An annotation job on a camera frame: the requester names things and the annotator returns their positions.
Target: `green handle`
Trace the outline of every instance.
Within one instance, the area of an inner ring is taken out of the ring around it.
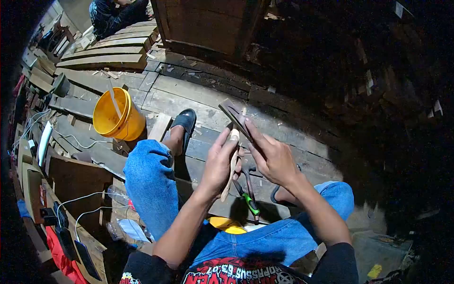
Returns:
[[[252,198],[249,196],[249,194],[247,194],[245,192],[245,193],[243,193],[243,197],[246,199],[246,203],[247,203],[249,209],[251,210],[252,214],[254,214],[255,216],[258,216],[260,214],[260,210],[257,208],[256,204],[254,203]]]

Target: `white cable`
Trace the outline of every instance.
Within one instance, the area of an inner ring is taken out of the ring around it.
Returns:
[[[63,204],[66,204],[68,202],[73,202],[73,201],[76,201],[76,200],[79,200],[79,199],[82,199],[82,198],[85,198],[85,197],[90,197],[92,195],[95,195],[95,194],[101,194],[101,193],[105,193],[105,194],[108,194],[108,195],[118,195],[118,196],[123,196],[123,197],[128,197],[127,195],[123,195],[123,194],[118,194],[118,193],[107,193],[107,192],[104,192],[104,191],[99,191],[99,192],[93,192],[92,194],[89,194],[89,195],[86,195],[86,196],[81,196],[81,197],[78,197],[76,199],[72,199],[72,200],[68,200],[68,201],[65,201],[63,202],[62,204],[58,205],[57,207],[57,220],[58,220],[58,224],[59,226],[61,227],[61,222],[60,222],[60,218],[58,217],[58,214],[60,212],[60,206],[62,206]]]
[[[13,143],[13,150],[11,152],[12,155],[14,155],[15,151],[16,151],[16,148],[17,146],[19,146],[19,143],[20,143],[20,140],[23,139],[24,137],[27,136],[27,134],[30,132],[31,128],[33,127],[33,125],[38,122],[38,120],[40,120],[43,116],[45,116],[48,112],[50,111],[50,109],[47,109],[45,111],[42,111],[42,112],[38,112],[36,114],[34,114],[33,116],[31,116],[27,122],[25,123],[25,127],[24,127],[24,132],[22,133],[22,135],[19,137],[19,139],[17,139],[14,143]],[[43,114],[41,115],[40,117],[38,117],[33,123],[31,123],[32,119],[36,116],[36,115],[39,115],[39,114]]]
[[[79,215],[79,217],[77,218],[77,220],[76,220],[76,225],[74,226],[74,232],[76,233],[76,238],[77,238],[77,241],[78,241],[78,242],[80,242],[80,239],[79,239],[79,234],[77,233],[77,223],[79,222],[79,219],[80,219],[80,217],[82,217],[82,215],[84,215],[84,214],[88,214],[88,213],[93,213],[93,212],[96,212],[96,211],[98,211],[98,210],[99,210],[99,209],[101,209],[101,208],[112,208],[112,209],[113,209],[113,208],[124,208],[124,207],[131,207],[131,206],[132,206],[132,205],[125,205],[125,206],[120,206],[120,207],[108,207],[108,206],[101,206],[101,207],[99,207],[99,208],[98,208],[98,209],[96,209],[96,210],[93,210],[93,211],[89,211],[89,212],[84,212],[84,213],[82,213],[82,214],[81,214],[81,215]]]
[[[99,140],[99,141],[93,142],[92,144],[90,144],[90,146],[85,147],[85,146],[82,146],[82,144],[79,143],[79,141],[77,140],[76,136],[74,136],[74,135],[72,135],[72,134],[70,134],[70,135],[63,135],[63,134],[61,134],[60,132],[56,131],[55,128],[52,127],[52,129],[53,129],[55,132],[57,132],[58,134],[60,134],[61,137],[65,137],[65,138],[70,137],[70,136],[74,137],[74,140],[76,140],[77,144],[79,144],[79,146],[82,147],[82,148],[84,148],[84,149],[91,148],[93,145],[95,145],[95,144],[98,143],[98,142],[112,143],[112,142],[110,142],[110,141],[100,141],[100,140]]]

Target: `yellow object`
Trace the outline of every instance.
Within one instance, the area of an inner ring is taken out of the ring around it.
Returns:
[[[106,91],[94,107],[93,127],[104,137],[135,140],[145,128],[145,116],[137,109],[127,90],[114,87],[113,92],[121,117],[118,117],[110,93]]]
[[[229,234],[244,234],[247,231],[237,221],[225,217],[210,217],[208,222],[215,227]]]
[[[381,269],[382,269],[381,265],[376,264],[372,267],[372,269],[369,271],[367,276],[371,277],[372,279],[378,278],[378,275],[380,274]]]

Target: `black t-shirt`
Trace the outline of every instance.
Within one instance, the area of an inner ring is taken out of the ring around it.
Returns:
[[[132,253],[120,284],[168,284],[175,272],[158,256]],[[186,271],[182,284],[358,283],[355,252],[347,243],[335,244],[320,259],[312,277],[262,259],[226,257],[207,260]]]

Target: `black slipper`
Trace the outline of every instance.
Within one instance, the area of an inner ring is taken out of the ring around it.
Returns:
[[[298,167],[298,169],[300,170],[301,172],[301,166],[299,165],[299,163],[296,164],[296,166]],[[276,185],[273,189],[273,191],[271,192],[271,201],[273,203],[276,203],[276,204],[280,204],[280,205],[284,205],[284,206],[287,206],[287,207],[296,207],[296,205],[294,205],[293,203],[290,203],[288,201],[277,201],[274,196],[276,195],[276,192],[279,190],[281,186],[280,185]]]
[[[186,153],[186,149],[188,148],[189,138],[191,138],[194,127],[196,126],[196,119],[197,115],[193,109],[185,109],[184,111],[180,112],[179,115],[177,115],[172,125],[170,126],[171,129],[174,126],[181,125],[185,130],[183,137],[184,140],[182,155]]]

